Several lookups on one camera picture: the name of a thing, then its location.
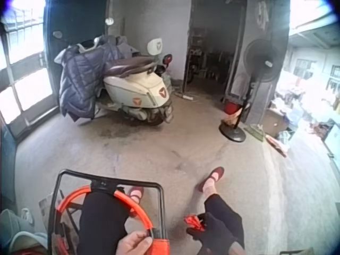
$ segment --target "black pants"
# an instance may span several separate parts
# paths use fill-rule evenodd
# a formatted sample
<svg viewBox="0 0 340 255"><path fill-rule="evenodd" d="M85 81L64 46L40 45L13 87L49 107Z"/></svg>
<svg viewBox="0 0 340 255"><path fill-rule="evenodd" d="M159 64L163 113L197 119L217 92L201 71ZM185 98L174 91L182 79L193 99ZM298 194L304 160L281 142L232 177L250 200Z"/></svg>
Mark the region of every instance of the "black pants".
<svg viewBox="0 0 340 255"><path fill-rule="evenodd" d="M205 201L205 209L226 227L244 247L242 218L219 195ZM127 235L125 222L130 209L112 195L102 192L88 194L83 203L79 230L79 255L114 255L120 239Z"/></svg>
<svg viewBox="0 0 340 255"><path fill-rule="evenodd" d="M120 239L127 235L128 208L113 195L88 194L79 221L78 255L114 255Z"/></svg>
<svg viewBox="0 0 340 255"><path fill-rule="evenodd" d="M239 214L226 204L217 194L211 195L205 202L206 212L211 213L215 218L221 220L224 225L237 238L238 243L244 248L244 232L242 218Z"/></svg>

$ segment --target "scooter seat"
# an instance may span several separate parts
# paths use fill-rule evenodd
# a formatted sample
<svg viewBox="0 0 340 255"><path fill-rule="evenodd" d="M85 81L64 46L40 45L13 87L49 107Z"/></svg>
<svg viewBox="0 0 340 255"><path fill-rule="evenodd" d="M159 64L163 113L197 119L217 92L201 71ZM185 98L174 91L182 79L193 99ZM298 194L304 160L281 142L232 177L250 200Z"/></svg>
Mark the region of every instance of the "scooter seat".
<svg viewBox="0 0 340 255"><path fill-rule="evenodd" d="M133 57L109 61L105 64L104 76L119 76L142 73L156 66L150 57Z"/></svg>

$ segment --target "scooter logo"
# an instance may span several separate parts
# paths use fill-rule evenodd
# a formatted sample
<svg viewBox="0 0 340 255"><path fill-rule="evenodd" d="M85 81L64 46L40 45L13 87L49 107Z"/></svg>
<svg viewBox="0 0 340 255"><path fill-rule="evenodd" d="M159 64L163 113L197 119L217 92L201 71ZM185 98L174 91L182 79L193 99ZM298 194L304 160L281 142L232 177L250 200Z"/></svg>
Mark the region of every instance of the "scooter logo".
<svg viewBox="0 0 340 255"><path fill-rule="evenodd" d="M159 94L161 95L161 97L166 98L166 90L165 90L165 88L161 88L159 90Z"/></svg>
<svg viewBox="0 0 340 255"><path fill-rule="evenodd" d="M140 106L142 104L142 99L135 97L132 99L133 103L137 106Z"/></svg>

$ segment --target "red slipper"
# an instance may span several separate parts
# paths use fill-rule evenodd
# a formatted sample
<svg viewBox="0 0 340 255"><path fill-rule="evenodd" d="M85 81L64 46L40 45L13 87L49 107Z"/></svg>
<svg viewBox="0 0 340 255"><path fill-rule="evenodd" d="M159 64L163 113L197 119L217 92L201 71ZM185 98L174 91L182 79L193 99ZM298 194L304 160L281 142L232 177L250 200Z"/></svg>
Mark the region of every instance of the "red slipper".
<svg viewBox="0 0 340 255"><path fill-rule="evenodd" d="M141 193L141 196L134 195L134 194L131 195L131 193L132 193L133 191L139 191L139 192ZM138 199L138 203L137 203L137 204L139 204L140 201L141 201L142 198L143 198L143 195L144 195L144 188L143 188L143 187L134 186L134 187L132 187L132 188L129 190L129 192L127 193L127 195L128 195L130 198L132 198L132 197L137 198L137 199ZM134 218L134 217L136 217L136 216L137 216L137 213L136 213L134 210L133 210L133 211L130 211L130 217Z"/></svg>
<svg viewBox="0 0 340 255"><path fill-rule="evenodd" d="M215 178L213 178L213 173L217 173L218 174L218 179L217 180L215 180ZM205 178L201 183L199 183L197 185L198 191L203 192L203 186L206 183L207 179L212 178L212 179L215 180L215 182L217 182L217 181L219 181L219 179L222 178L223 174L224 174L224 168L221 167L221 166L216 167L214 170L211 171L211 173L209 174L209 176L207 178Z"/></svg>

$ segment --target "scooter wheel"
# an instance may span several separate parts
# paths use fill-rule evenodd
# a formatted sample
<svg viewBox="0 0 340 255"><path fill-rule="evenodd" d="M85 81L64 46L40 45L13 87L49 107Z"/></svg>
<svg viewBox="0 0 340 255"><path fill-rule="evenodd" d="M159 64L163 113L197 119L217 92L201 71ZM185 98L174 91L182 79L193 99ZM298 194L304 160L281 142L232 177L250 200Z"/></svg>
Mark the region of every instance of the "scooter wheel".
<svg viewBox="0 0 340 255"><path fill-rule="evenodd" d="M149 126L158 126L158 125L161 125L163 122L164 120L160 114L157 114L153 119L146 121L146 123Z"/></svg>

